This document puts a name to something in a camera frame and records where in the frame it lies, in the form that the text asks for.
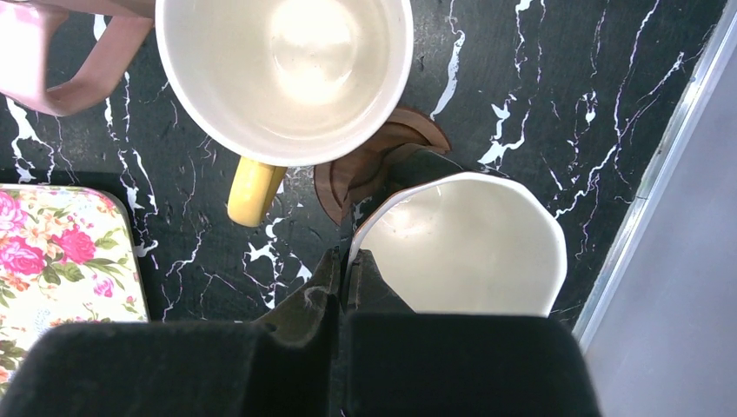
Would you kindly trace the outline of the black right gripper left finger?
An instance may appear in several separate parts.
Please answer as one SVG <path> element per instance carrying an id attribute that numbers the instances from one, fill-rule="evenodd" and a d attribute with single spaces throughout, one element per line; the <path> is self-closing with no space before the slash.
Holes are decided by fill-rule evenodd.
<path id="1" fill-rule="evenodd" d="M 255 321 L 72 323 L 30 350 L 4 416 L 326 416 L 340 258 Z"/>

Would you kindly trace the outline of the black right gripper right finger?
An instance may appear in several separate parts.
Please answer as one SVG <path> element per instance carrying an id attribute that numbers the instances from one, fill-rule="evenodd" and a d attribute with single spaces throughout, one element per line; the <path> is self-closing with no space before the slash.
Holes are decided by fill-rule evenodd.
<path id="1" fill-rule="evenodd" d="M 597 416 L 581 350 L 558 321 L 418 314 L 374 256 L 349 263 L 347 416 Z"/>

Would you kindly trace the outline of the black mug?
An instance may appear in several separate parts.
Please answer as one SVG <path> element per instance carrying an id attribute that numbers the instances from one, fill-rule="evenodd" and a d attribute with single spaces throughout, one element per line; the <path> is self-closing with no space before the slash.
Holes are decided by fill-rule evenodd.
<path id="1" fill-rule="evenodd" d="M 348 258 L 374 256 L 416 313 L 548 316 L 566 279 L 559 222 L 523 184 L 402 145 L 349 195 Z"/>

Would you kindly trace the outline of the dark walnut wooden coaster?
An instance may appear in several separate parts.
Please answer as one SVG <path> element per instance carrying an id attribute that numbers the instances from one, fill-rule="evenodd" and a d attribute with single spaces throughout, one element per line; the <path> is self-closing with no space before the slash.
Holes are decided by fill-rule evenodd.
<path id="1" fill-rule="evenodd" d="M 318 201 L 336 224 L 347 213 L 349 195 L 378 183 L 382 160 L 405 144 L 426 146 L 441 154 L 452 149 L 440 126 L 422 112 L 409 107 L 393 110 L 388 120 L 358 149 L 332 162 L 314 166 Z"/>

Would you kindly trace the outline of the floral rectangular tray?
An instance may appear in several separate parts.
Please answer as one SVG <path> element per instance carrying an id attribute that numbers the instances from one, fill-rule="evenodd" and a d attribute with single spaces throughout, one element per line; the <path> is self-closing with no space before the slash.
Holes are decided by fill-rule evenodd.
<path id="1" fill-rule="evenodd" d="M 147 321 L 131 226 L 113 195 L 1 186 L 1 390 L 33 345 L 73 322 Z"/>

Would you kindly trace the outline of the yellow mug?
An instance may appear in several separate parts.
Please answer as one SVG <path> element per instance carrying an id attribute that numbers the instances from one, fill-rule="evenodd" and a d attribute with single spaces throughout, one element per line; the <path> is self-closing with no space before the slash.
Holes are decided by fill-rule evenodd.
<path id="1" fill-rule="evenodd" d="M 332 162 L 389 118 L 408 81 L 408 1 L 159 1 L 165 74 L 191 119 L 238 154 L 227 213 L 259 225 L 289 167 Z"/>

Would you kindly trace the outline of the pink mug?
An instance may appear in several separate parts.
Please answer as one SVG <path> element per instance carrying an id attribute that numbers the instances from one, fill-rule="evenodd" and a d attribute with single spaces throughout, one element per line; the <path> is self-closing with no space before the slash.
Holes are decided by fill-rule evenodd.
<path id="1" fill-rule="evenodd" d="M 109 97 L 154 26 L 152 1 L 3 1 L 1 93 L 50 116 Z"/>

